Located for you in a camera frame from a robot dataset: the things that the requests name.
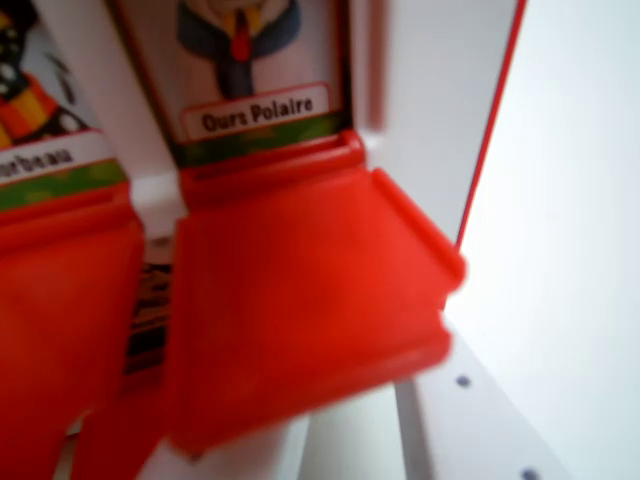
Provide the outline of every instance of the white wall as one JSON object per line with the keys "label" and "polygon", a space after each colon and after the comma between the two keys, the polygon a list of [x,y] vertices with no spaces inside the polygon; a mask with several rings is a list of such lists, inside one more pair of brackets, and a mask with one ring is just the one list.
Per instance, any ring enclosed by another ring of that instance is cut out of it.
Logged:
{"label": "white wall", "polygon": [[639,21],[529,2],[447,308],[577,479],[640,478]]}

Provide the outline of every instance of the red plastic flap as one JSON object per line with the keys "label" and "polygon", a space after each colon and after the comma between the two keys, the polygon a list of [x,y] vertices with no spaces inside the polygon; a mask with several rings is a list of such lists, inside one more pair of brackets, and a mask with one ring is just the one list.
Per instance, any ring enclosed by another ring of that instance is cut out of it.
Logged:
{"label": "red plastic flap", "polygon": [[55,451],[68,425],[119,387],[143,234],[130,206],[105,198],[2,217],[2,478],[30,455],[34,438],[39,450]]}
{"label": "red plastic flap", "polygon": [[189,452],[405,377],[449,346],[464,263],[383,172],[351,167],[179,225],[170,435]]}

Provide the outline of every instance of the red tie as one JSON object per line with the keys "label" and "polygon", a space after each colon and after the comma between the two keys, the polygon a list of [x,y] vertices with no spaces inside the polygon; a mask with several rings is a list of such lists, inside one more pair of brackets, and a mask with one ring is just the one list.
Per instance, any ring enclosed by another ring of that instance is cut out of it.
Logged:
{"label": "red tie", "polygon": [[236,62],[247,62],[251,56],[249,23],[244,11],[236,11],[236,33],[231,39],[231,55]]}

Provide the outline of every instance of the name label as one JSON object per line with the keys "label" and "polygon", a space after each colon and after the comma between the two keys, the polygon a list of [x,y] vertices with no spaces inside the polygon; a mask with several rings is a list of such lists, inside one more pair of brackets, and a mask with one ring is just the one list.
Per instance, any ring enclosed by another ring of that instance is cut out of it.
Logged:
{"label": "name label", "polygon": [[328,111],[327,87],[315,84],[188,108],[182,113],[182,123],[190,140],[202,140],[314,117]]}
{"label": "name label", "polygon": [[113,158],[104,135],[90,130],[0,151],[0,185]]}

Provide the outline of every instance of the green stripe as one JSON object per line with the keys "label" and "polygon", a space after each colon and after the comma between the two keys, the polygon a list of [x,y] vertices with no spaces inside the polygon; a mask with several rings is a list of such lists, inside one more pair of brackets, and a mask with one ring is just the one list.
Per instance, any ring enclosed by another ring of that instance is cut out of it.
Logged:
{"label": "green stripe", "polygon": [[195,167],[324,137],[349,126],[344,112],[305,118],[189,145],[173,145],[179,167]]}
{"label": "green stripe", "polygon": [[126,182],[115,159],[0,186],[0,211]]}

